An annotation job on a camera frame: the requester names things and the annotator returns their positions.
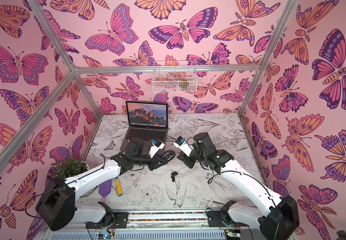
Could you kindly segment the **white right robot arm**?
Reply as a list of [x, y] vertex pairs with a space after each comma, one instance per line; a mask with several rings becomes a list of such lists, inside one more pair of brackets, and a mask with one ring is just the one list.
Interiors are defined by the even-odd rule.
[[255, 207], [246, 207], [229, 201], [220, 210], [225, 225], [237, 223], [254, 227], [267, 240], [287, 240], [300, 225], [296, 201], [266, 187], [248, 173], [235, 158], [225, 150], [217, 150], [208, 133], [194, 136], [189, 145], [183, 137], [178, 137], [174, 146], [181, 150], [178, 159], [192, 168], [195, 163], [212, 170], [213, 176], [220, 175], [242, 191]]

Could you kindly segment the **grey laptop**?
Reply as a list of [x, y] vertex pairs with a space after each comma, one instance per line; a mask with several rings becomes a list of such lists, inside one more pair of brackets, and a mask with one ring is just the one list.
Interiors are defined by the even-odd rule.
[[127, 101], [126, 110], [129, 127], [121, 150], [135, 138], [166, 143], [169, 128], [167, 103]]

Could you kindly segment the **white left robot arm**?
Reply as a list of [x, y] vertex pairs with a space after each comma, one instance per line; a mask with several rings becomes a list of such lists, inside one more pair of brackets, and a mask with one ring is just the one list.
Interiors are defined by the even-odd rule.
[[168, 150], [160, 155], [158, 152], [164, 147], [160, 141], [134, 139], [98, 167], [66, 179], [55, 177], [41, 194], [36, 205], [37, 214], [53, 232], [74, 223], [93, 228], [112, 227], [114, 212], [106, 203], [80, 203], [79, 199], [94, 187], [131, 171], [134, 165], [147, 166], [150, 171], [166, 165], [176, 153]]

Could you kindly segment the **black wireless mouse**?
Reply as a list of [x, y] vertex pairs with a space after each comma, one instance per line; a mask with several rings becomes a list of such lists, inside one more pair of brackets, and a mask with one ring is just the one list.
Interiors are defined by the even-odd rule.
[[175, 157], [176, 153], [172, 150], [168, 150], [161, 155], [162, 160], [166, 163], [173, 160]]

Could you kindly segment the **black mouse battery cover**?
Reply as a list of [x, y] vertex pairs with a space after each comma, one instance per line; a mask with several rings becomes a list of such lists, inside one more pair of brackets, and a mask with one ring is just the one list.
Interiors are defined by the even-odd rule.
[[174, 183], [176, 181], [176, 176], [178, 175], [178, 173], [176, 171], [171, 173], [171, 180]]

